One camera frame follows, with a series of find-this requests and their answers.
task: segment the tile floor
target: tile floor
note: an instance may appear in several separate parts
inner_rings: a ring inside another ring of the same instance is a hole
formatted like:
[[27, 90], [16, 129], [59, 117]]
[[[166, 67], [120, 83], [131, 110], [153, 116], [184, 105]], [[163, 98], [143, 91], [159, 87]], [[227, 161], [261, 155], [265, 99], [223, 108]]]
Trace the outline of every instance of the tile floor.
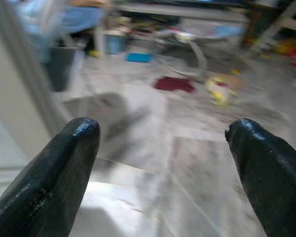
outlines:
[[221, 109], [201, 84], [193, 94], [154, 89], [156, 78], [177, 75], [123, 57], [86, 58], [74, 89], [60, 96], [73, 116], [95, 118], [102, 131], [70, 236], [264, 237], [224, 130], [247, 117], [296, 148], [296, 72], [287, 60], [250, 61], [239, 96]]

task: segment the blue box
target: blue box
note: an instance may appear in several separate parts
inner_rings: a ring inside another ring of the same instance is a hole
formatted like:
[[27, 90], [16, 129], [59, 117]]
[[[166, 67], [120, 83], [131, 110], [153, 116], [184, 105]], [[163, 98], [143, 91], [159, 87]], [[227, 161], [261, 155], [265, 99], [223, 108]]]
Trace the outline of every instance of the blue box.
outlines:
[[151, 55], [148, 53], [129, 53], [126, 55], [126, 61], [148, 63], [151, 60]]
[[106, 53], [119, 54], [125, 50], [125, 35], [105, 35]]

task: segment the red cloth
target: red cloth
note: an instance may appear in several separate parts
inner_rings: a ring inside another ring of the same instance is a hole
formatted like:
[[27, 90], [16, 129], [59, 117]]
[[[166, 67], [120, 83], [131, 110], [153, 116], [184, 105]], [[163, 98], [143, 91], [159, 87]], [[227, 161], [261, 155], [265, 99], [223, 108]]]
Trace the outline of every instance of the red cloth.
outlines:
[[183, 90], [188, 93], [192, 93], [195, 91], [195, 88], [192, 86], [190, 79], [172, 77], [162, 77], [158, 79], [157, 83], [153, 87], [159, 90]]

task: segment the blue object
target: blue object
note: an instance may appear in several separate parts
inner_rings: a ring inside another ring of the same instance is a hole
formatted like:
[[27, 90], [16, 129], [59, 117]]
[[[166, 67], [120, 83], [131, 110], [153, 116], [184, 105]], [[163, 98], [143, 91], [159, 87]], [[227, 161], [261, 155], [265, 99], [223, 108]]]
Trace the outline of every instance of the blue object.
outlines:
[[216, 26], [211, 34], [208, 36], [214, 36], [216, 38], [226, 38], [241, 35], [244, 33], [244, 29], [241, 26]]
[[126, 61], [148, 63], [151, 60], [151, 55], [148, 53], [129, 53], [126, 55]]
[[111, 36], [106, 35], [106, 52], [109, 54], [118, 54], [124, 51], [125, 48], [125, 36]]
[[65, 33], [75, 33], [97, 26], [104, 10], [100, 7], [67, 6], [61, 28]]
[[48, 19], [49, 27], [42, 29], [38, 24], [40, 13], [45, 7], [46, 0], [25, 1], [20, 4], [20, 0], [9, 0], [22, 24], [24, 31], [29, 36], [31, 46], [38, 59], [42, 63], [49, 61], [50, 48], [55, 39], [59, 36], [62, 12], [55, 12]]

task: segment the scattered debris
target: scattered debris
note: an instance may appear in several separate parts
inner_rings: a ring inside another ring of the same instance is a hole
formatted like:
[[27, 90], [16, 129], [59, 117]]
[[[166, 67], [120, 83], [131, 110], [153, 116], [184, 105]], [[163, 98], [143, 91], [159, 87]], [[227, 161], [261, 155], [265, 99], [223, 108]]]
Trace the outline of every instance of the scattered debris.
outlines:
[[226, 74], [216, 74], [207, 80], [205, 86], [211, 93], [215, 105], [227, 106], [231, 99], [237, 95], [242, 81]]

